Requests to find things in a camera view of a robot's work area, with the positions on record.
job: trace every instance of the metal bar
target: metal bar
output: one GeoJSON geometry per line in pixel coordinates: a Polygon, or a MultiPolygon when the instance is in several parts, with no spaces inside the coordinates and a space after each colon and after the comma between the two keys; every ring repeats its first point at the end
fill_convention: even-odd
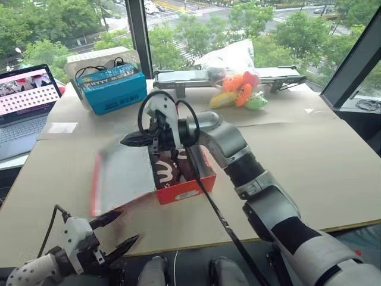
{"type": "Polygon", "coordinates": [[[145,17],[144,0],[125,0],[134,49],[137,50],[142,72],[147,79],[153,79],[151,50],[145,17]]]}
{"type": "Polygon", "coordinates": [[[334,108],[343,105],[380,60],[380,10],[381,8],[377,10],[363,34],[321,92],[323,99],[334,108]]]}

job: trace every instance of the red box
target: red box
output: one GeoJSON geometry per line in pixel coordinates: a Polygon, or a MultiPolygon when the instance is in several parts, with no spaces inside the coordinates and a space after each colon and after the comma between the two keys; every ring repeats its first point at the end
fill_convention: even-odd
{"type": "MultiPolygon", "coordinates": [[[[203,167],[205,170],[205,176],[201,178],[201,182],[204,184],[205,189],[208,192],[211,192],[214,186],[214,181],[216,180],[216,173],[213,171],[213,168],[210,166],[205,152],[202,149],[198,149],[201,157],[204,159],[200,164],[204,164],[203,167]]],[[[196,180],[187,181],[184,183],[179,183],[177,185],[170,186],[168,188],[156,190],[156,196],[160,204],[168,204],[174,201],[183,200],[185,198],[193,197],[195,195],[201,195],[204,192],[199,187],[196,180]]]]}

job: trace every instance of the white paper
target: white paper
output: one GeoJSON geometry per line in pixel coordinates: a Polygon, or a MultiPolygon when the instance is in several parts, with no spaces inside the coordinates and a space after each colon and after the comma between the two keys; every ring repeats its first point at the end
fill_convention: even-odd
{"type": "Polygon", "coordinates": [[[78,122],[52,122],[48,133],[73,133],[78,122]]]}

